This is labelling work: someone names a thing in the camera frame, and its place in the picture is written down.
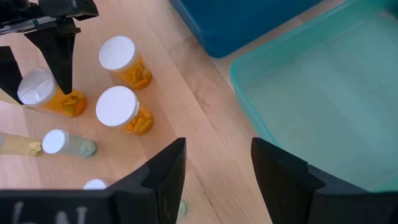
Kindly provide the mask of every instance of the wooden surface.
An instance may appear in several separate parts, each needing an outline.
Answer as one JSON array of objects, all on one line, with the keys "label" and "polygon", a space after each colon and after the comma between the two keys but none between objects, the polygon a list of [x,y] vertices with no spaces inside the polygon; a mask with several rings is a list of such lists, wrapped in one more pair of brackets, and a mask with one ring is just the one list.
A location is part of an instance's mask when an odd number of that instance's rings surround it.
[{"label": "wooden surface", "polygon": [[[95,157],[0,156],[1,188],[79,189],[96,177],[120,179],[177,137],[187,138],[187,173],[182,223],[271,223],[250,157],[256,136],[237,104],[229,68],[238,56],[277,38],[343,0],[321,2],[225,58],[210,58],[168,0],[97,0],[100,16],[76,22],[73,85],[88,97],[78,118],[0,102],[0,131],[42,139],[64,129],[98,142]],[[155,116],[144,136],[107,128],[95,115],[107,88],[123,85],[101,68],[98,52],[115,35],[130,37],[154,74],[136,94]],[[22,74],[47,67],[40,51],[22,34],[0,37],[10,45]]]}]

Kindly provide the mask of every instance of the plastic tub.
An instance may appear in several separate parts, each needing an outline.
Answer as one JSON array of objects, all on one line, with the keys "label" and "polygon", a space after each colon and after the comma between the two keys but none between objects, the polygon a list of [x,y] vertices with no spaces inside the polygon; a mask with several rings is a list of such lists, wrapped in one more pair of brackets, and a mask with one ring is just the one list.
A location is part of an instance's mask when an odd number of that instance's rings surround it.
[{"label": "plastic tub", "polygon": [[224,57],[321,0],[170,0],[205,51]]},{"label": "plastic tub", "polygon": [[398,190],[397,1],[347,1],[233,63],[259,135],[366,190]]}]

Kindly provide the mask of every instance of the test tube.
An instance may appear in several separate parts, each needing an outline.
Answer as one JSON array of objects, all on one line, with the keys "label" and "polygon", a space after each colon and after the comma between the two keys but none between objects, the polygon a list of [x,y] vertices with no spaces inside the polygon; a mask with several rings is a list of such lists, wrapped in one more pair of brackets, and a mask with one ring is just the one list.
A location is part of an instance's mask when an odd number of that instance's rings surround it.
[{"label": "test tube", "polygon": [[40,141],[14,134],[0,133],[0,154],[39,156],[42,152]]}]

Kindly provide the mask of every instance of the white cap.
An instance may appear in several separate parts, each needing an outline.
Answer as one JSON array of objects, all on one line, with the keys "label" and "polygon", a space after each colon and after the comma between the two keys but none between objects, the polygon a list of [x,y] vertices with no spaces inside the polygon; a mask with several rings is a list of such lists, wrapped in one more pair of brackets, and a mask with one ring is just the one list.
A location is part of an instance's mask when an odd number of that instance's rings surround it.
[{"label": "white cap", "polygon": [[59,153],[69,144],[69,133],[55,129],[48,132],[43,139],[43,150],[48,154]]},{"label": "white cap", "polygon": [[4,134],[0,133],[0,149],[2,148],[3,145],[4,145]]},{"label": "white cap", "polygon": [[105,180],[93,179],[83,187],[84,190],[104,190],[109,184]]},{"label": "white cap", "polygon": [[25,105],[39,106],[50,101],[56,92],[57,82],[51,71],[37,68],[23,77],[17,93]]},{"label": "white cap", "polygon": [[118,72],[131,66],[137,57],[137,48],[131,39],[124,36],[113,37],[99,50],[99,62],[102,67]]},{"label": "white cap", "polygon": [[128,124],[138,114],[136,95],[124,86],[107,89],[98,99],[95,112],[99,121],[109,127]]}]

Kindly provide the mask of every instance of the clear plastic container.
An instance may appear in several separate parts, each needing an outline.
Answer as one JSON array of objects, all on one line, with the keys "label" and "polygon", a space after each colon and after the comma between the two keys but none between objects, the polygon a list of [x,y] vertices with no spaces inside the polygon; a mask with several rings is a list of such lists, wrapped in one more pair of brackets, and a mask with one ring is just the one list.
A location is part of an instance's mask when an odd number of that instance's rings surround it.
[{"label": "clear plastic container", "polygon": [[48,154],[66,154],[69,156],[91,157],[97,151],[97,143],[55,129],[48,132],[43,139],[43,150]]},{"label": "clear plastic container", "polygon": [[236,98],[260,137],[363,189],[398,190],[397,18],[397,1],[346,1],[237,59]]},{"label": "clear plastic container", "polygon": [[0,154],[39,156],[42,152],[40,141],[15,134],[0,133]]}]

